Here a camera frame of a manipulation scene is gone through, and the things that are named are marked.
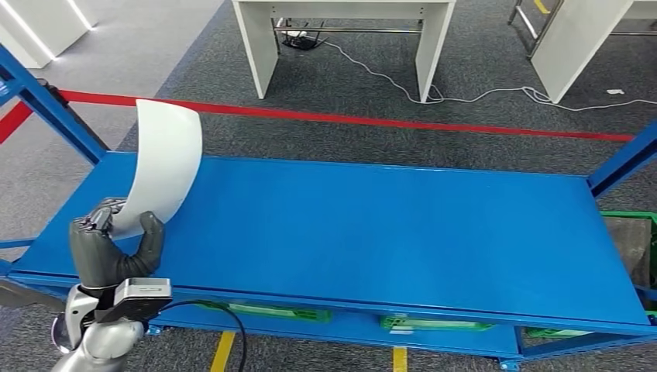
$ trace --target gray carpet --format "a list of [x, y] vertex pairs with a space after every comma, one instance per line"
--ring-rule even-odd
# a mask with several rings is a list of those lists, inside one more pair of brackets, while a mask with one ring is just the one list
[[[511, 4], [511, 0], [457, 2], [435, 78], [443, 93], [472, 98], [490, 88], [522, 85], [540, 88], [524, 58], [525, 49], [518, 32], [506, 25]], [[343, 23], [352, 24], [339, 20], [328, 24]], [[362, 26], [374, 23], [380, 25], [374, 21], [358, 22]], [[399, 23], [402, 22], [386, 22], [387, 25]], [[417, 94], [413, 60], [408, 58], [414, 53], [415, 37], [326, 36], [356, 59], [375, 71], [389, 74]], [[653, 66], [657, 57], [656, 41], [654, 38], [610, 39], [563, 104], [586, 106], [627, 99], [607, 96], [604, 91], [608, 88], [625, 90], [628, 93], [625, 97], [651, 98], [650, 94], [654, 94], [651, 82], [657, 79]], [[224, 4], [157, 96], [427, 122], [610, 133], [636, 133], [650, 118], [657, 116], [657, 108], [646, 105], [569, 113], [533, 105], [520, 93], [501, 93], [472, 105], [416, 105], [407, 102], [388, 82], [369, 76], [328, 46], [309, 52], [283, 48], [282, 52], [267, 99], [260, 101], [253, 87], [232, 6]], [[621, 60], [627, 53], [632, 55], [632, 65]], [[604, 73], [610, 66], [614, 69], [611, 76]], [[582, 139], [443, 133], [220, 115], [203, 115], [203, 123], [206, 153], [247, 157], [586, 173], [620, 146]], [[133, 128], [119, 149], [135, 148]], [[656, 174], [654, 165], [643, 170], [601, 201], [601, 206], [657, 210]], [[15, 320], [18, 323], [7, 342], [0, 345], [3, 367], [45, 370], [44, 366], [52, 364], [53, 352], [44, 339], [49, 317], [45, 308], [33, 306], [21, 319]], [[131, 356], [129, 369], [206, 370], [217, 339], [216, 332], [172, 329], [141, 343]], [[17, 343], [21, 347], [12, 347]], [[528, 363], [524, 370], [648, 371], [654, 370], [657, 360], [654, 349], [654, 346], [639, 346]], [[390, 355], [388, 348], [250, 336], [248, 370], [385, 371], [391, 370]], [[239, 347], [233, 347], [230, 370], [235, 370], [238, 357]], [[409, 370], [484, 372], [497, 370], [497, 365], [484, 358], [411, 350]]]

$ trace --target white table leg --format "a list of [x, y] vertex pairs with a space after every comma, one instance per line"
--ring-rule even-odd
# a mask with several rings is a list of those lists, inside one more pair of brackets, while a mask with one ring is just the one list
[[258, 98], [263, 99], [278, 61], [277, 44], [270, 18], [271, 4], [233, 2], [233, 5]]
[[558, 103], [623, 18], [633, 0], [567, 0], [531, 63], [552, 102]]
[[418, 74], [420, 101], [427, 102], [433, 82], [435, 67], [438, 65], [442, 44], [452, 18], [454, 3], [427, 4], [424, 9], [422, 36], [415, 54], [415, 70]]

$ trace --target black cable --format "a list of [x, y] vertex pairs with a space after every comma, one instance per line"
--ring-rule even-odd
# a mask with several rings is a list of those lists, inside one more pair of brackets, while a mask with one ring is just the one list
[[182, 306], [182, 305], [206, 305], [206, 306], [211, 306], [213, 308], [219, 308], [223, 310], [226, 314], [232, 316], [233, 319], [235, 319], [235, 322], [239, 326], [239, 332], [242, 334], [242, 359], [239, 361], [239, 369], [238, 372], [243, 372], [244, 371], [244, 365], [246, 364], [246, 330], [244, 329], [244, 325], [242, 324], [242, 321], [239, 320], [238, 316], [235, 315], [234, 312], [232, 312], [231, 309], [227, 308], [226, 306], [222, 304], [218, 304], [213, 301], [203, 301], [203, 300], [189, 300], [189, 301], [180, 301], [176, 302], [167, 306], [164, 306], [160, 312], [163, 312], [164, 310], [168, 310], [170, 308], [175, 308], [177, 306]]

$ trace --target white floor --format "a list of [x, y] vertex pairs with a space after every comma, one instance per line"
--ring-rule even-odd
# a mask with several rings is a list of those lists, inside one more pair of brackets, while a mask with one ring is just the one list
[[[153, 97], [222, 2], [91, 2], [98, 26], [33, 73], [62, 89]], [[136, 121], [134, 108], [74, 107], [112, 148]], [[0, 146], [0, 239], [37, 235], [89, 169], [32, 115]], [[0, 250], [0, 258], [21, 252]]]

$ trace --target blue table surface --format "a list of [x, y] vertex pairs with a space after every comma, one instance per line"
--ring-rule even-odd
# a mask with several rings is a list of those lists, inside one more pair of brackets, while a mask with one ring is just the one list
[[[14, 270], [75, 275], [67, 225], [125, 196], [110, 153]], [[119, 245], [134, 251], [137, 238]], [[583, 177], [205, 157], [159, 277], [295, 298], [648, 324]]]

